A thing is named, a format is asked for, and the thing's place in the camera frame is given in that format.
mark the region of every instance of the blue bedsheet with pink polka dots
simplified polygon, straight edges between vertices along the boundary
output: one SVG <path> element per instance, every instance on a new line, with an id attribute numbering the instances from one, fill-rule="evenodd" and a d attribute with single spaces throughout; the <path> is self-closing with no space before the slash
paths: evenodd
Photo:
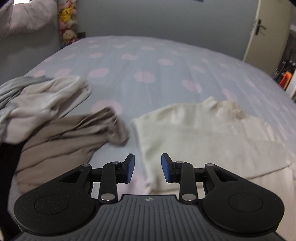
<path id="1" fill-rule="evenodd" d="M 70 115 L 113 106 L 128 125 L 126 146 L 104 145 L 93 168 L 136 155 L 142 167 L 132 119 L 169 104 L 203 102 L 210 96 L 235 99 L 242 109 L 270 123 L 296 153 L 295 104 L 261 70 L 221 53 L 169 40 L 105 36 L 79 40 L 45 59 L 28 75 L 81 75 L 93 92 Z"/>

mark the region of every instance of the orange object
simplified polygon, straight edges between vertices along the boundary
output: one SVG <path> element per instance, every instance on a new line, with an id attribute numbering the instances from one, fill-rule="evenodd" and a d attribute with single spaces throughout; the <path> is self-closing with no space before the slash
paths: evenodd
<path id="1" fill-rule="evenodd" d="M 281 79 L 279 86 L 281 86 L 284 90 L 287 89 L 291 79 L 292 79 L 292 74 L 290 72 L 286 72 L 283 76 L 283 78 Z"/>

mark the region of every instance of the ribbed rubber surface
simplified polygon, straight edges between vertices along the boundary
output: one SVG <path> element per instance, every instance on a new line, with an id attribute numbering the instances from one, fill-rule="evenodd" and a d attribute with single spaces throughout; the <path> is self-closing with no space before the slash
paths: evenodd
<path id="1" fill-rule="evenodd" d="M 102 206 L 84 227 L 59 237 L 26 232 L 17 241 L 280 241 L 277 234 L 235 237 L 208 224 L 199 209 L 173 195 L 125 195 L 116 204 Z"/>

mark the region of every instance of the gray wall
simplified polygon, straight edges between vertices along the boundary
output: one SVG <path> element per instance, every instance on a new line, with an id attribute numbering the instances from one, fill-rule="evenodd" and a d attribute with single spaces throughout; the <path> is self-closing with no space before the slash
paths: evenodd
<path id="1" fill-rule="evenodd" d="M 59 49 L 58 29 L 53 23 L 38 32 L 0 40 L 0 84 L 26 74 Z"/>
<path id="2" fill-rule="evenodd" d="M 242 59 L 258 0 L 83 0 L 86 36 L 140 35 L 206 47 Z"/>

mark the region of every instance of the logo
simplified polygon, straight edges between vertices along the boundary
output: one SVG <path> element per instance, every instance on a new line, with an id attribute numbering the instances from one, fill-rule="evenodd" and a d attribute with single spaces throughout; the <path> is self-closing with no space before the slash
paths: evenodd
<path id="1" fill-rule="evenodd" d="M 151 201 L 153 201 L 154 199 L 153 198 L 151 198 L 151 197 L 147 197 L 146 199 L 145 199 L 145 201 L 147 201 L 147 202 L 151 202 Z"/>

